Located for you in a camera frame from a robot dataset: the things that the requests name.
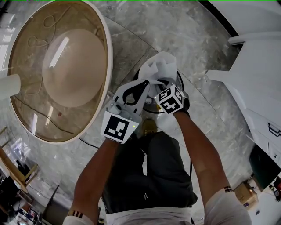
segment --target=brown shoe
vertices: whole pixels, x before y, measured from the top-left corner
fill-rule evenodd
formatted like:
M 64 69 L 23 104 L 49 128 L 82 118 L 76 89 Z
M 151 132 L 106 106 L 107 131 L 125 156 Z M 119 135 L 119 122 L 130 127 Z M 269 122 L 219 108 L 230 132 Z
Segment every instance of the brown shoe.
M 154 134 L 157 132 L 157 126 L 153 119 L 145 119 L 142 124 L 142 134 L 146 136 L 148 134 Z

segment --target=white plastic bag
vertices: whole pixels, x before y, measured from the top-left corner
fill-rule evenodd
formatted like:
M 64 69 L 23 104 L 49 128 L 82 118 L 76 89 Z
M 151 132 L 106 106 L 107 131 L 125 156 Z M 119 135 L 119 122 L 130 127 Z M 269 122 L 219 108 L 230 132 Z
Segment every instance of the white plastic bag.
M 147 60 L 140 68 L 138 80 L 148 80 L 151 87 L 148 96 L 154 98 L 159 93 L 156 90 L 157 84 L 163 84 L 157 81 L 160 78 L 177 79 L 176 57 L 168 52 L 159 52 Z

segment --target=black pants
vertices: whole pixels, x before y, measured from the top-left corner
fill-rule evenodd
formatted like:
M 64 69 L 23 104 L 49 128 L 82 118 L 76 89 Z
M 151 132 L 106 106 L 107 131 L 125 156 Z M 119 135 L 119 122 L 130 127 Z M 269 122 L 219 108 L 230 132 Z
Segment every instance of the black pants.
M 148 156 L 143 174 L 144 152 Z M 197 201 L 176 139 L 164 132 L 120 145 L 102 195 L 107 214 L 152 207 L 190 207 Z

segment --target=gray marble floor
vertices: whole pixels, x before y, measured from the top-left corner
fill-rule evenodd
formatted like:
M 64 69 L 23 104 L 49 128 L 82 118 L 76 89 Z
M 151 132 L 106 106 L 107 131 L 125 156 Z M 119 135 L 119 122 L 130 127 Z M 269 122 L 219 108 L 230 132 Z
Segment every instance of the gray marble floor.
M 0 45 L 2 52 L 11 51 L 16 33 L 36 9 L 46 2 L 12 2 L 9 11 L 15 14 L 9 32 L 11 38 Z M 227 70 L 238 55 L 238 50 L 227 42 L 230 37 L 222 25 L 195 1 L 94 1 L 108 24 L 114 52 L 112 82 L 107 104 L 116 89 L 132 80 L 136 71 L 151 56 L 167 51 L 177 59 L 184 89 L 190 96 L 192 120 L 217 148 L 227 177 L 233 187 L 247 179 L 252 170 L 248 157 L 253 143 L 245 136 L 248 128 L 235 100 L 220 82 L 205 76 L 208 69 Z M 1 57 L 0 77 L 7 75 L 8 57 Z M 103 110 L 83 138 L 100 146 Z M 49 145 L 28 135 L 16 120 L 9 100 L 0 101 L 0 128 L 8 126 L 0 141 L 10 138 L 19 143 L 23 158 L 39 165 L 39 176 L 28 188 L 42 205 L 46 205 L 52 191 L 60 185 L 56 198 L 69 206 L 79 174 L 96 152 L 80 140 L 70 144 Z M 177 139 L 184 166 L 189 172 L 190 158 L 182 133 L 172 116 L 159 115 L 159 130 Z M 192 207 L 193 219 L 204 216 L 198 180 L 192 174 L 198 202 Z

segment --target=glass tabletop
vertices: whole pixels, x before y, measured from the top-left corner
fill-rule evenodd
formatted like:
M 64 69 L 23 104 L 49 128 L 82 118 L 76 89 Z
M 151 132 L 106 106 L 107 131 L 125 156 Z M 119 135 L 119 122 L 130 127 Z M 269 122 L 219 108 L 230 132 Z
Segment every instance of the glass tabletop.
M 106 70 L 106 36 L 95 10 L 80 1 L 46 4 L 25 23 L 12 48 L 8 75 L 21 79 L 13 108 L 38 138 L 67 141 L 93 118 Z

